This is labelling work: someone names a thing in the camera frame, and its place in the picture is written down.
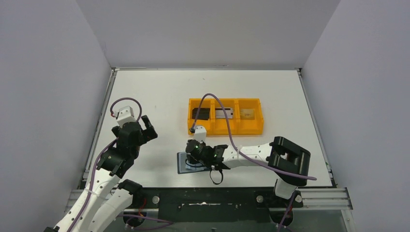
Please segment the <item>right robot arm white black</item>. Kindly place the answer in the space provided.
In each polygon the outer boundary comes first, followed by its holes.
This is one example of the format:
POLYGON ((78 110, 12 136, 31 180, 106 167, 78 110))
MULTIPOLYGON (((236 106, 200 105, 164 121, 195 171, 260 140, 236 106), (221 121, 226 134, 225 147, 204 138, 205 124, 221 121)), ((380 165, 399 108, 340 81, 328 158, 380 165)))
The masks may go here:
POLYGON ((314 180, 308 175, 311 153, 281 136, 275 137, 270 143, 244 147, 211 147, 191 139, 185 151, 191 164, 199 163, 214 171, 251 166, 274 171, 279 177, 274 194, 286 200, 293 196, 297 187, 306 186, 308 180, 314 180))

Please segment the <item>blue leather card holder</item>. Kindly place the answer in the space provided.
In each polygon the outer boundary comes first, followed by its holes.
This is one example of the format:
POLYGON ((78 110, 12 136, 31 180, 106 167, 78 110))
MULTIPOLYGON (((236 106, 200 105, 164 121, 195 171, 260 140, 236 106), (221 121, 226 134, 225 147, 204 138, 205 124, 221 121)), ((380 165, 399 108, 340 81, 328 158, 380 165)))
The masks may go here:
POLYGON ((202 166, 199 164, 191 164, 188 162, 187 154, 185 152, 177 153, 177 173, 178 174, 188 174, 188 173, 198 173, 210 171, 210 168, 202 166))

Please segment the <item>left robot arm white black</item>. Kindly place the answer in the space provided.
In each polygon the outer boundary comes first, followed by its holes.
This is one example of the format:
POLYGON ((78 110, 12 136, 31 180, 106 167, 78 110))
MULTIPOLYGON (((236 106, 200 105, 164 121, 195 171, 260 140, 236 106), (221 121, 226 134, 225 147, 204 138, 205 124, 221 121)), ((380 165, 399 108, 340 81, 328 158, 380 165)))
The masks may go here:
POLYGON ((158 137, 148 116, 144 115, 141 119, 145 125, 144 129, 138 121, 126 122, 112 128, 116 138, 97 157, 89 183, 69 212, 54 227, 46 227, 46 232, 88 230, 105 197, 133 166, 134 160, 139 156, 140 147, 158 137))

